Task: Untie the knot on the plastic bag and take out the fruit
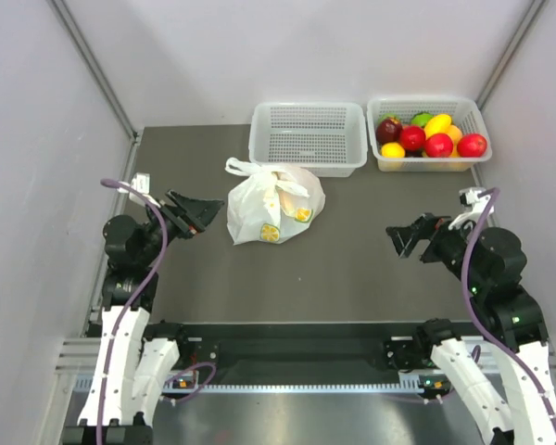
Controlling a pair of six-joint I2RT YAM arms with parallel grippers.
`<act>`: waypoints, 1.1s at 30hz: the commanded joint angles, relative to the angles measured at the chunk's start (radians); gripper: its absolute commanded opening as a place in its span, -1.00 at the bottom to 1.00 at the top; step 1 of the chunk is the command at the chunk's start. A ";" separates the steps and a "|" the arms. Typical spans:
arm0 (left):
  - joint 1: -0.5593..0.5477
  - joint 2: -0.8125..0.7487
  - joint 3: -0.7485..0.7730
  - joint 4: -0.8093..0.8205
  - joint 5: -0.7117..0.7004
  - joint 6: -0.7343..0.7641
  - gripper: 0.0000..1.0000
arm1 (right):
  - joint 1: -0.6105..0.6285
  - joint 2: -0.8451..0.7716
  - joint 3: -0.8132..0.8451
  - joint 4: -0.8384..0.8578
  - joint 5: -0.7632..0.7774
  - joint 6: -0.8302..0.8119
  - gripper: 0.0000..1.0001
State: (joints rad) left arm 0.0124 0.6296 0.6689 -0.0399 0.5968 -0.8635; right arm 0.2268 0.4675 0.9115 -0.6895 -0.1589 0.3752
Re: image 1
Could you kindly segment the white plastic bag with fruit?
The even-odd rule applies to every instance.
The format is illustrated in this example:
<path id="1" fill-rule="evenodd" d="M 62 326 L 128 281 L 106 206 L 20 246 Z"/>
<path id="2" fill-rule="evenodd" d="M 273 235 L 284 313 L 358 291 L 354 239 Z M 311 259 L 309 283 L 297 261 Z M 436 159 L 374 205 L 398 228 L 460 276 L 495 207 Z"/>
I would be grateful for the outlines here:
<path id="1" fill-rule="evenodd" d="M 227 203 L 227 229 L 236 245 L 283 244 L 308 230 L 323 210 L 322 184 L 306 169 L 229 158 L 225 171 L 243 179 Z"/>

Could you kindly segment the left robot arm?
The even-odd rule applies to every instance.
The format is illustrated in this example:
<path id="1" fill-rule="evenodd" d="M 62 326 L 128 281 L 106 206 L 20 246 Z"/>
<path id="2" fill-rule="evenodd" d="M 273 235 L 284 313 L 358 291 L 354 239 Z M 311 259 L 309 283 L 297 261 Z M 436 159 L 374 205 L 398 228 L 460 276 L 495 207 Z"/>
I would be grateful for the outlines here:
<path id="1" fill-rule="evenodd" d="M 65 444 L 150 444 L 153 420 L 172 368 L 191 359 L 180 324 L 150 321 L 158 267 L 169 244 L 203 233 L 221 210 L 218 199 L 173 190 L 156 200 L 138 192 L 146 222 L 121 214 L 103 227 L 106 277 L 102 285 L 100 345 L 92 383 Z"/>

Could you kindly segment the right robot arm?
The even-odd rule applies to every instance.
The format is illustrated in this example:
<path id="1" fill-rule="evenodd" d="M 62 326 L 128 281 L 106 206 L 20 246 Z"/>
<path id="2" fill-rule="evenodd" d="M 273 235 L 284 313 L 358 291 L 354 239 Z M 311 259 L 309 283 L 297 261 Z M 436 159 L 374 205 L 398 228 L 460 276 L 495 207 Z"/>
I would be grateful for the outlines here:
<path id="1" fill-rule="evenodd" d="M 425 213 L 385 232 L 401 258 L 427 241 L 421 262 L 443 264 L 467 288 L 473 324 L 504 391 L 488 381 L 448 320 L 432 319 L 416 329 L 414 356 L 444 373 L 485 444 L 556 444 L 549 334 L 540 306 L 521 284 L 527 263 L 522 243 L 504 228 L 488 227 L 479 235 L 471 228 L 471 222 L 455 228 L 450 218 Z"/>

